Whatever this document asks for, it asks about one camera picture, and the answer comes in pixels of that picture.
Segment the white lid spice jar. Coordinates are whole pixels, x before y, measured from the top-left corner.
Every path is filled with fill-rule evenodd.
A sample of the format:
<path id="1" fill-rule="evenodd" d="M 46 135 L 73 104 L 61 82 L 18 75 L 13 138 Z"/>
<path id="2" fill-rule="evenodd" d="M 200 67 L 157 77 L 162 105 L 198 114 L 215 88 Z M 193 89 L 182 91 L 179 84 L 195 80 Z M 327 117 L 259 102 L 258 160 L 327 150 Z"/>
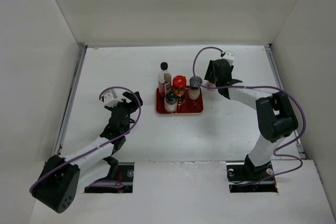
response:
<path id="1" fill-rule="evenodd" d="M 216 88 L 216 84 L 215 83 L 212 83 L 210 81 L 207 81 L 206 83 L 206 87 L 209 91 L 216 91 L 217 88 Z"/>

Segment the clear lid salt grinder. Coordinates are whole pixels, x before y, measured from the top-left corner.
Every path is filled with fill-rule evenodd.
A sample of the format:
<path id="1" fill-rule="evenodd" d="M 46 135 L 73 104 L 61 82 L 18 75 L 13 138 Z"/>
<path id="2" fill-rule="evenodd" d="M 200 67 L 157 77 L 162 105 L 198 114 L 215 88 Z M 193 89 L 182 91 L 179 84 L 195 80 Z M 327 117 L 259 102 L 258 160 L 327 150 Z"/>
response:
<path id="1" fill-rule="evenodd" d="M 201 93 L 201 84 L 203 80 L 199 76 L 192 76 L 189 80 L 190 87 L 188 90 L 188 97 L 191 100 L 197 100 Z"/>

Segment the red lid chili sauce jar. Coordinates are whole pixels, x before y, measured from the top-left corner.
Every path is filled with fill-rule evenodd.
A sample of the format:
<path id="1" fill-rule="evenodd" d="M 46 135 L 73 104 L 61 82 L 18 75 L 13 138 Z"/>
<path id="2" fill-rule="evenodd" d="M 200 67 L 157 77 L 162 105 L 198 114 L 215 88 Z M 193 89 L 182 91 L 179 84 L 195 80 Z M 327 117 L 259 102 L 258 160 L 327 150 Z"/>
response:
<path id="1" fill-rule="evenodd" d="M 178 105 L 182 105 L 185 101 L 186 77 L 177 75 L 173 78 L 173 92 L 177 96 Z"/>

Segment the soy sauce bottle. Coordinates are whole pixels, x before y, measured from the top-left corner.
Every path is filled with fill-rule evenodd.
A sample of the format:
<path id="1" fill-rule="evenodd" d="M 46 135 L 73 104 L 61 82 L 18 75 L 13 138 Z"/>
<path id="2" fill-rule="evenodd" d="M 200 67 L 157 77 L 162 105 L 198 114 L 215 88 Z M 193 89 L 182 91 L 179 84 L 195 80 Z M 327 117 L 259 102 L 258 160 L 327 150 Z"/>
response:
<path id="1" fill-rule="evenodd" d="M 160 64 L 160 69 L 161 71 L 158 75 L 158 89 L 159 95 L 164 98 L 172 88 L 172 76 L 168 71 L 167 62 L 162 62 Z"/>

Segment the black top pepper grinder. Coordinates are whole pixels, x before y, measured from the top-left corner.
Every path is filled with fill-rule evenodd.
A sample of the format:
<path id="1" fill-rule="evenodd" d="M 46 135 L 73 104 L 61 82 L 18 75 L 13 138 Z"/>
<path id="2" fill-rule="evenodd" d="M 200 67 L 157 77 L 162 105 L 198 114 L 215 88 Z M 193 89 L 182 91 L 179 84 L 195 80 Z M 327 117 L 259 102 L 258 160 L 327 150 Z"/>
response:
<path id="1" fill-rule="evenodd" d="M 167 113 L 174 113 L 177 110 L 177 96 L 172 90 L 164 97 L 164 108 Z"/>

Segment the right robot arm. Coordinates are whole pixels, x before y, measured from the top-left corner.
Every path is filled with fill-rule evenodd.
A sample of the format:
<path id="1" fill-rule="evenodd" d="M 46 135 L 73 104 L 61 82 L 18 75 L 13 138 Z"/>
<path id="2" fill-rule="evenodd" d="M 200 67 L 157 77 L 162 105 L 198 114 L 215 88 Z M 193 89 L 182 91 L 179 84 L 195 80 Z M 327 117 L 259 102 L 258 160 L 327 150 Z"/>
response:
<path id="1" fill-rule="evenodd" d="M 214 83 L 223 97 L 240 102 L 257 113 L 260 136 L 243 165 L 244 175 L 254 180 L 267 168 L 273 152 L 284 138 L 298 128 L 298 120 L 288 95 L 281 91 L 268 93 L 239 88 L 237 84 L 241 81 L 232 77 L 232 71 L 233 66 L 228 60 L 211 60 L 204 79 Z"/>

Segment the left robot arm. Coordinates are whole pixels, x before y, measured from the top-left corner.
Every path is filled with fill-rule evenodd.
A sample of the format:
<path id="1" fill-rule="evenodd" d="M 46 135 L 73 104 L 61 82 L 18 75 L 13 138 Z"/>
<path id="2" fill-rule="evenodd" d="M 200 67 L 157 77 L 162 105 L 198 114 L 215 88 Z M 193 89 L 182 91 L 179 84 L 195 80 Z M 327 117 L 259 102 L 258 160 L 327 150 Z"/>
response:
<path id="1" fill-rule="evenodd" d="M 103 90 L 99 95 L 104 108 L 111 112 L 108 124 L 102 133 L 88 146 L 66 157 L 54 155 L 48 159 L 37 181 L 29 192 L 56 213 L 64 212 L 73 202 L 80 178 L 100 161 L 107 161 L 100 168 L 100 175 L 106 181 L 113 181 L 118 168 L 111 162 L 125 143 L 125 136 L 135 127 L 138 119 L 131 114 L 141 112 L 143 101 L 139 92 L 124 88 L 123 98 L 118 99 L 116 88 Z"/>

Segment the red rectangular tray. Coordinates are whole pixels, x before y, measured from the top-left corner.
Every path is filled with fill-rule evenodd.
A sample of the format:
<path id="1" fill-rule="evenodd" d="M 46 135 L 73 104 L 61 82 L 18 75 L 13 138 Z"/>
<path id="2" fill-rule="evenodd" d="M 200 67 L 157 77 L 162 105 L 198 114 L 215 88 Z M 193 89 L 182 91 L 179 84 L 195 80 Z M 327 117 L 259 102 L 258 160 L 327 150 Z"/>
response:
<path id="1" fill-rule="evenodd" d="M 202 91 L 196 100 L 192 100 L 188 96 L 190 86 L 185 88 L 185 99 L 182 105 L 177 106 L 177 110 L 174 113 L 168 113 L 164 107 L 164 99 L 160 96 L 159 89 L 155 91 L 155 110 L 161 115 L 187 115 L 187 114 L 200 114 L 203 111 L 203 97 Z"/>

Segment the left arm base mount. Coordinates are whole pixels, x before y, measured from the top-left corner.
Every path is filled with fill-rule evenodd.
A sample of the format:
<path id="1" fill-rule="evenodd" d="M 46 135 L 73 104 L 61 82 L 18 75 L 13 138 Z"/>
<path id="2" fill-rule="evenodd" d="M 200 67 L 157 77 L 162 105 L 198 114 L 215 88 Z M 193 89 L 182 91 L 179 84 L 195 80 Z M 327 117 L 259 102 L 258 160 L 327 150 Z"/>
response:
<path id="1" fill-rule="evenodd" d="M 86 194 L 130 194 L 133 193 L 134 163 L 119 163 L 114 157 L 104 158 L 105 176 L 98 176 L 93 185 L 84 188 Z"/>

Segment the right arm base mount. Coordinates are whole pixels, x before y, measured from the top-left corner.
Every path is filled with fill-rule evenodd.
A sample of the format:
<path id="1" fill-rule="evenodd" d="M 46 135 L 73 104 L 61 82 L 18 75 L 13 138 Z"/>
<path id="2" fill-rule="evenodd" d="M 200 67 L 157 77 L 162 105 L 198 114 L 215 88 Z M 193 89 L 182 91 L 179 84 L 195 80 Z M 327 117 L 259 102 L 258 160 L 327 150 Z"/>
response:
<path id="1" fill-rule="evenodd" d="M 227 179 L 231 193 L 277 193 L 271 162 L 254 168 L 247 162 L 227 163 Z"/>

